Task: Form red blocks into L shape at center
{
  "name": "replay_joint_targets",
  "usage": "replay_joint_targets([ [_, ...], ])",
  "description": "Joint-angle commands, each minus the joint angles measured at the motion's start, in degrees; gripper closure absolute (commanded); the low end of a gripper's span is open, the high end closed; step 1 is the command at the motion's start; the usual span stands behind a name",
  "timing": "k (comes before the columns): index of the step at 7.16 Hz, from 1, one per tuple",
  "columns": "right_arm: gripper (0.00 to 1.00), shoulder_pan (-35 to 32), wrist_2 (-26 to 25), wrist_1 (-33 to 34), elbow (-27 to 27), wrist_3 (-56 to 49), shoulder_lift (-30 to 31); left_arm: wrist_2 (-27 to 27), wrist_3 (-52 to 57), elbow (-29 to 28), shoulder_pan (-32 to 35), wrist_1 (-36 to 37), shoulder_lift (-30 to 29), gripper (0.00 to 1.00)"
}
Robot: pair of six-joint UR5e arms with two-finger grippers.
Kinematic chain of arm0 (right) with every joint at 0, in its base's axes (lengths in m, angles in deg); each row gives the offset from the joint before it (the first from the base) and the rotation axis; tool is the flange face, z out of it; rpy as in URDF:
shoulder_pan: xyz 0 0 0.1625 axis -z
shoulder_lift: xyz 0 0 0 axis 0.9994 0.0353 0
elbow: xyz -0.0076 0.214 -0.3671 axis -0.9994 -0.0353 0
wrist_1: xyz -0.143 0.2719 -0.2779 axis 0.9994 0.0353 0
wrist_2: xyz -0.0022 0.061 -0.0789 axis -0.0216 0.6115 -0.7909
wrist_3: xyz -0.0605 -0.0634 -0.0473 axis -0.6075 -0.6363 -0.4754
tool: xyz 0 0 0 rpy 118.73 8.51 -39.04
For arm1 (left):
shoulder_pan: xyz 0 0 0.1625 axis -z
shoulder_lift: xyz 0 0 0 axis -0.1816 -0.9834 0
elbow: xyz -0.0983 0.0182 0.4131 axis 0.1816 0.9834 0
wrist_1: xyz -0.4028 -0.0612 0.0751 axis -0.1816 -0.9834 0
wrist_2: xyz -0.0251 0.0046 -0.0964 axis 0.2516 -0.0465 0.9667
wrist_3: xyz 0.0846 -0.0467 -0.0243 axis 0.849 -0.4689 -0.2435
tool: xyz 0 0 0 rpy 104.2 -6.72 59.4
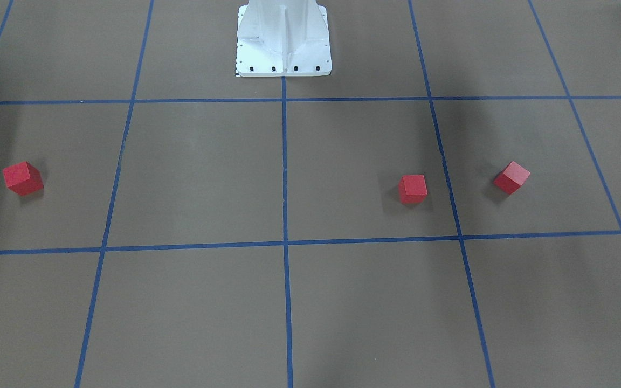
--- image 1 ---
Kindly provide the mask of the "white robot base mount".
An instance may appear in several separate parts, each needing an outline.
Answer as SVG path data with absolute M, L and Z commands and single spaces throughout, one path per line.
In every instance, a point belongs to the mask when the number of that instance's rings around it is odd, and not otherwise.
M 236 76 L 331 74 L 326 7 L 316 1 L 249 1 L 237 15 Z

